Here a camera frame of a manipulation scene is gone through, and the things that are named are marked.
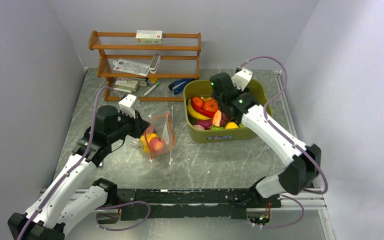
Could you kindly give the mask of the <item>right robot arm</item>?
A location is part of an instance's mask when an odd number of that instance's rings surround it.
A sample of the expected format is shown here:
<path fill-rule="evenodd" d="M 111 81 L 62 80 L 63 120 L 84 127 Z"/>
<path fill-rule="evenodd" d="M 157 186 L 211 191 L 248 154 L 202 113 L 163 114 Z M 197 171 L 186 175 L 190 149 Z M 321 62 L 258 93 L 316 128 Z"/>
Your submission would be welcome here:
<path fill-rule="evenodd" d="M 268 115 L 266 106 L 245 91 L 251 75 L 244 71 L 230 77 L 222 72 L 210 77 L 209 82 L 211 96 L 218 102 L 219 110 L 259 136 L 285 166 L 282 172 L 264 177 L 255 184 L 249 199 L 255 207 L 262 207 L 273 195 L 299 194 L 323 173 L 320 148 L 293 137 Z"/>

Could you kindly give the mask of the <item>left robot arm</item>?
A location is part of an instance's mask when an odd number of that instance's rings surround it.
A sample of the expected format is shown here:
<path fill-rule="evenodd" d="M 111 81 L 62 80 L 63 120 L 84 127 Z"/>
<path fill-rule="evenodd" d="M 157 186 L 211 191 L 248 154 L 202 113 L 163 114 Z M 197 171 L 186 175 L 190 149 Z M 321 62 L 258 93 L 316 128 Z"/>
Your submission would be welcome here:
<path fill-rule="evenodd" d="M 13 213 L 7 224 L 15 240 L 63 240 L 90 212 L 112 208 L 119 201 L 115 183 L 100 178 L 86 194 L 69 203 L 81 183 L 112 152 L 112 144 L 127 136 L 139 139 L 150 123 L 138 110 L 111 105 L 95 107 L 92 121 L 64 168 L 24 213 Z"/>

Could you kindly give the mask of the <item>clear zip top bag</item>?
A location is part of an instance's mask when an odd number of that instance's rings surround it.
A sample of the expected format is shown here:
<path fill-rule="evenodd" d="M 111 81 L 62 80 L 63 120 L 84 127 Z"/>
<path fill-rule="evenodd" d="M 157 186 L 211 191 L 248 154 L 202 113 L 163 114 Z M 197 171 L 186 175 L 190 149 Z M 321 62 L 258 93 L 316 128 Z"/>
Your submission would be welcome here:
<path fill-rule="evenodd" d="M 172 112 L 169 109 L 163 109 L 146 115 L 146 120 L 150 123 L 150 127 L 143 133 L 146 134 L 157 134 L 160 140 L 165 140 L 166 146 L 161 153 L 145 153 L 141 147 L 141 136 L 138 139 L 133 140 L 131 146 L 138 150 L 139 154 L 148 159 L 151 163 L 157 157 L 169 152 L 175 143 L 175 133 L 172 128 L 171 122 Z"/>

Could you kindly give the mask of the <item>pink peach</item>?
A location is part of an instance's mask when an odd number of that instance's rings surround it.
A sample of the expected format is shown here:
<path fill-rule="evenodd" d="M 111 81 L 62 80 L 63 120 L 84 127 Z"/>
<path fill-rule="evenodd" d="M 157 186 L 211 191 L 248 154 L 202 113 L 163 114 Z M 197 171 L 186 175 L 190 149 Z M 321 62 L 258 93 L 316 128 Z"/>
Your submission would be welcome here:
<path fill-rule="evenodd" d="M 149 141 L 150 149 L 153 153 L 161 153 L 164 151 L 166 146 L 166 141 L 164 139 L 159 139 L 158 137 L 154 137 Z"/>

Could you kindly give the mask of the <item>yellow bell pepper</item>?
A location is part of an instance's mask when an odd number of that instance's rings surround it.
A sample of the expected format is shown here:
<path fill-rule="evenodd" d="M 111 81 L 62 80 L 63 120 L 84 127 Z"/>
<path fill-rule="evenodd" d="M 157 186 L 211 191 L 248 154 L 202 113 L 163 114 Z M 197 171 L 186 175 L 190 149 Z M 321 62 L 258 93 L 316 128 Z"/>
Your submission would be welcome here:
<path fill-rule="evenodd" d="M 140 138 L 140 145 L 143 148 L 143 151 L 147 154 L 155 152 L 157 150 L 159 142 L 160 138 L 155 133 L 148 133 Z"/>

